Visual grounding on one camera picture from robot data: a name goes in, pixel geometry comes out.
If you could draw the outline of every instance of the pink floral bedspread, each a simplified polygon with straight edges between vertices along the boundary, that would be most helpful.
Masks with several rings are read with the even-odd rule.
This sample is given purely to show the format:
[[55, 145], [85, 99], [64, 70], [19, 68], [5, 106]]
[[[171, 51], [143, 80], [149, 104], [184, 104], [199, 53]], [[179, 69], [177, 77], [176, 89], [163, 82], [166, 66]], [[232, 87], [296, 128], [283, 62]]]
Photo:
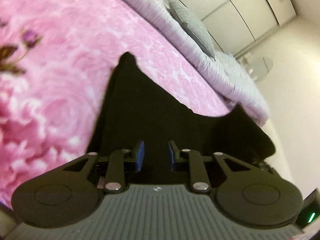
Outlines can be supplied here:
[[194, 112], [229, 112], [221, 97], [146, 20], [121, 0], [1, 0], [0, 46], [23, 30], [41, 41], [0, 72], [0, 201], [24, 181], [84, 154], [112, 70], [130, 51], [141, 70]]

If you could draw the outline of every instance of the purple flower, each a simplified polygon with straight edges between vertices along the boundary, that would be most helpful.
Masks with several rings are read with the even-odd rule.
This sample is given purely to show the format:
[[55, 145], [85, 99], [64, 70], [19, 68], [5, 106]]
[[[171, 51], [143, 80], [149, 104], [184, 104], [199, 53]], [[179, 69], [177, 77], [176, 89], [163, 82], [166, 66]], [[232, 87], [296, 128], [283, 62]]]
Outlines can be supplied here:
[[6, 27], [7, 25], [8, 25], [7, 22], [4, 22], [4, 21], [2, 21], [2, 20], [0, 19], [0, 29]]
[[22, 32], [23, 43], [29, 48], [33, 48], [41, 40], [41, 37], [34, 30], [24, 30]]

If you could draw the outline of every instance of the bed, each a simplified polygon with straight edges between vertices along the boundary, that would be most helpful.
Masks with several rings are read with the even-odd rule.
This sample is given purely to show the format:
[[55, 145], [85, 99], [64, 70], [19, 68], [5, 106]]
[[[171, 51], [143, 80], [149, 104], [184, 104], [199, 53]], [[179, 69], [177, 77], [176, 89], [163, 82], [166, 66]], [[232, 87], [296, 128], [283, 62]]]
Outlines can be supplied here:
[[197, 114], [229, 113], [225, 96], [232, 100], [237, 89], [217, 93], [123, 0], [2, 0], [0, 44], [10, 49], [0, 61], [0, 202], [7, 206], [18, 185], [85, 153], [124, 52]]

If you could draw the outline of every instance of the green led light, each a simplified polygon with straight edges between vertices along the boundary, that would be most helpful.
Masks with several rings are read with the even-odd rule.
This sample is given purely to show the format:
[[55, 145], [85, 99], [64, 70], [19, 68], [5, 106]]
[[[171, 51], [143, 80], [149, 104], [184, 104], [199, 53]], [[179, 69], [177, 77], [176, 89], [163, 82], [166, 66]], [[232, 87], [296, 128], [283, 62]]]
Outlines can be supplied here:
[[316, 213], [313, 213], [313, 214], [311, 215], [308, 223], [310, 223], [310, 222], [313, 220], [313, 218], [315, 217], [315, 215], [316, 215]]

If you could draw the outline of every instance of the white wardrobe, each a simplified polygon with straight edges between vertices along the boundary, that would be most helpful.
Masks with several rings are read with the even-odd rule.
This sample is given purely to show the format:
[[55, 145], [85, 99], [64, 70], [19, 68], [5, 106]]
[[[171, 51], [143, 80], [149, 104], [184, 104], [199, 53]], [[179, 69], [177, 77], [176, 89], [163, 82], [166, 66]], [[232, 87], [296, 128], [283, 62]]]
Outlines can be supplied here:
[[180, 1], [202, 20], [215, 48], [235, 56], [296, 16], [290, 0]]

